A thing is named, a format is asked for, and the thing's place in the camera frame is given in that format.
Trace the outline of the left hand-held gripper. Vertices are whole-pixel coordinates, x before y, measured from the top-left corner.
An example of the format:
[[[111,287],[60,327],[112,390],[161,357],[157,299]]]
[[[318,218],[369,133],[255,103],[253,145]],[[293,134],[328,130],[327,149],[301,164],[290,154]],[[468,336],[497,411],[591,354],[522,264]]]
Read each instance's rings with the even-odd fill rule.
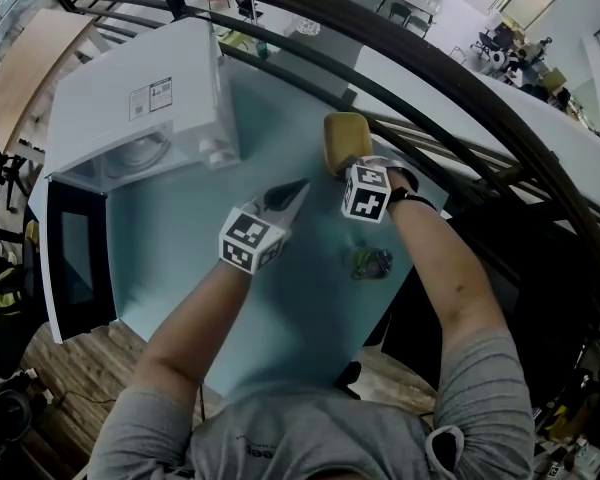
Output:
[[[298,179],[266,189],[242,206],[234,206],[219,233],[219,259],[256,274],[280,256],[310,189]]]

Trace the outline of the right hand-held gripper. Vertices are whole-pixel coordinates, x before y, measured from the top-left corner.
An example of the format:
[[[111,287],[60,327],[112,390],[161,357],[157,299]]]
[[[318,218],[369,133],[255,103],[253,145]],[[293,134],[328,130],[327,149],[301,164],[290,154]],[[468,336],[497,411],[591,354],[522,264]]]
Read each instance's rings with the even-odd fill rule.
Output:
[[[337,180],[346,181],[342,214],[354,220],[380,223],[392,192],[389,170],[400,172],[411,188],[418,190],[419,180],[399,160],[378,155],[345,158],[335,171]]]

